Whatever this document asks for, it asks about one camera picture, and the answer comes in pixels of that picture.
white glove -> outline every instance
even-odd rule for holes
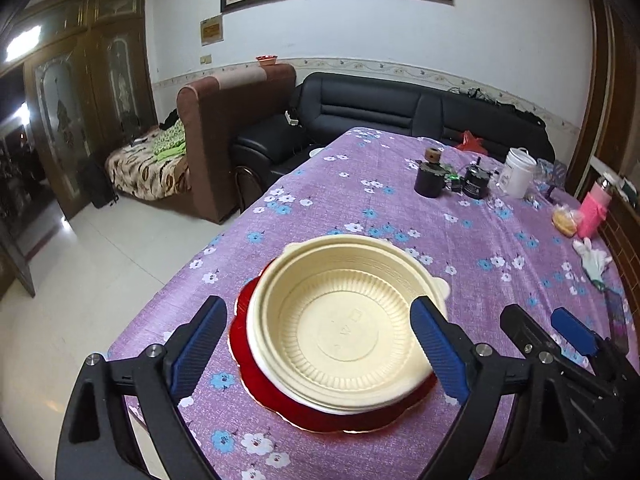
[[[582,268],[587,273],[591,283],[593,283],[598,290],[604,290],[605,285],[602,281],[602,273],[612,262],[613,258],[608,256],[605,251],[591,247],[591,240],[588,238],[584,239],[584,243],[579,240],[574,240],[573,246],[575,252],[580,254],[582,258]]]

white plastic container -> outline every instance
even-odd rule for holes
[[[296,402],[337,415],[368,412],[432,373],[409,308],[429,296],[446,317],[449,292],[447,282],[383,240],[331,235],[290,244],[251,297],[249,348]]]
[[[524,148],[511,148],[498,178],[498,187],[514,198],[523,198],[536,171],[536,160]]]

red scalloped plate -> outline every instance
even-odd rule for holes
[[[240,380],[247,393],[261,406],[277,413],[289,424],[314,433],[367,433],[386,428],[406,410],[416,406],[436,383],[431,374],[416,390],[391,406],[356,415],[331,415],[290,399],[265,377],[249,348],[246,337],[246,313],[260,276],[247,283],[236,300],[236,317],[229,329],[229,351],[240,368]]]

purple tablecloth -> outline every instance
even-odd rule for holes
[[[280,179],[224,235],[216,237],[156,294],[111,346],[109,358],[137,355],[167,339],[211,294],[228,306],[241,287],[285,245],[325,234],[387,238],[447,280],[449,319],[476,342],[516,355],[498,326],[502,308],[518,303],[550,334],[553,309],[564,306],[609,335],[604,298],[585,280],[580,258],[550,222],[551,206],[523,200],[476,201],[445,192],[426,199],[414,190],[416,166],[431,139],[355,128]],[[461,169],[477,155],[446,148],[442,161]],[[483,167],[498,164],[483,158]],[[594,243],[605,248],[601,241]],[[622,292],[613,266],[605,281]],[[629,356],[638,346],[626,306]],[[581,356],[561,343],[566,355]],[[128,405],[139,414],[136,399]],[[458,411],[438,384],[418,407],[371,434],[311,434],[256,404],[240,383],[221,342],[181,412],[203,452],[225,479],[415,479]],[[488,471],[506,424],[505,399],[474,476]]]

green cloth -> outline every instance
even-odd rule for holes
[[[169,148],[168,150],[164,150],[163,152],[156,153],[154,155],[154,160],[156,162],[158,162],[159,160],[163,160],[165,158],[169,158],[170,156],[185,155],[186,153],[187,153],[187,143],[183,142],[182,144],[179,144],[178,146],[174,146],[172,148]]]
[[[184,143],[184,124],[178,119],[171,128],[154,141],[154,155],[158,156],[161,152],[165,152],[168,149],[175,148]]]

